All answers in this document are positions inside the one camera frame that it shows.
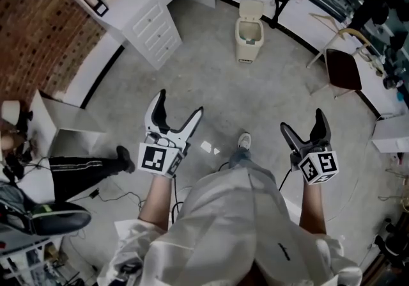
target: striped pants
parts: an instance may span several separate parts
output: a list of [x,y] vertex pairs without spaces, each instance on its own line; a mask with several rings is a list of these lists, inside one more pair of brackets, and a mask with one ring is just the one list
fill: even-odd
[[65,202],[126,168],[126,164],[118,159],[50,157],[49,162],[56,202]]

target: fiducial marker cube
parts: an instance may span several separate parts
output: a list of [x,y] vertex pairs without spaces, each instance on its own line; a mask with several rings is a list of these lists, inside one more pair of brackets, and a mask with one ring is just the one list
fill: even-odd
[[339,173],[335,151],[308,153],[298,167],[309,185],[321,184]]

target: lamp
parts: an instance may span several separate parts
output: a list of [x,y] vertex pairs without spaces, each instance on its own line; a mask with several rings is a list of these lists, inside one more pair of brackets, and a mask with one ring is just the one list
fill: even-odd
[[13,147],[14,147],[13,136],[9,134],[2,136],[0,132],[0,162],[3,161],[3,150],[8,151],[13,149]]
[[17,125],[20,116],[20,102],[17,100],[5,100],[1,105],[1,118]]

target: trash can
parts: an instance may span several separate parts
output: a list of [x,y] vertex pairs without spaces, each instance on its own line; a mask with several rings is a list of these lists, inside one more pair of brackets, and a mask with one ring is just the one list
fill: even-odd
[[260,18],[264,4],[261,1],[240,2],[240,17],[236,21],[236,58],[242,63],[252,63],[264,44],[264,30]]

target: concrete floor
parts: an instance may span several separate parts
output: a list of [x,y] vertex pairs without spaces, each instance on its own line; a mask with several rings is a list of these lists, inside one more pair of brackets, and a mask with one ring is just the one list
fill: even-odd
[[[174,0],[169,10],[183,44],[166,64],[156,71],[135,50],[126,48],[92,96],[87,110],[108,132],[95,154],[110,155],[117,144],[122,144],[136,162],[139,142],[144,139],[146,108],[165,88],[171,127],[180,127],[194,109],[204,107],[189,155],[178,169],[177,190],[193,186],[226,162],[243,130],[252,134],[254,161],[270,169],[281,183],[289,169],[290,150],[281,135],[280,123],[290,124],[307,139],[319,107],[328,118],[332,147],[341,169],[334,180],[323,185],[328,234],[340,239],[346,256],[364,269],[377,254],[376,250],[368,254],[367,247],[380,223],[387,215],[400,215],[396,203],[377,199],[378,195],[396,194],[399,180],[384,172],[389,158],[368,142],[376,120],[374,114],[354,93],[334,100],[340,89],[327,88],[310,96],[327,82],[323,63],[306,69],[313,55],[266,24],[265,44],[257,60],[251,65],[237,63],[237,8],[217,1],[213,10],[189,0]],[[204,141],[212,146],[210,154],[201,147]],[[98,186],[104,199],[127,191],[145,199],[150,181],[147,173],[136,171],[131,175],[121,173]],[[295,210],[300,207],[300,173],[289,176],[282,193]],[[70,240],[89,263],[101,268],[116,247],[114,222],[136,218],[138,199],[128,195],[115,202],[87,198],[77,203],[93,213],[93,220],[84,233]],[[63,247],[73,258],[73,265],[83,268],[84,277],[92,276],[89,266],[67,240]]]

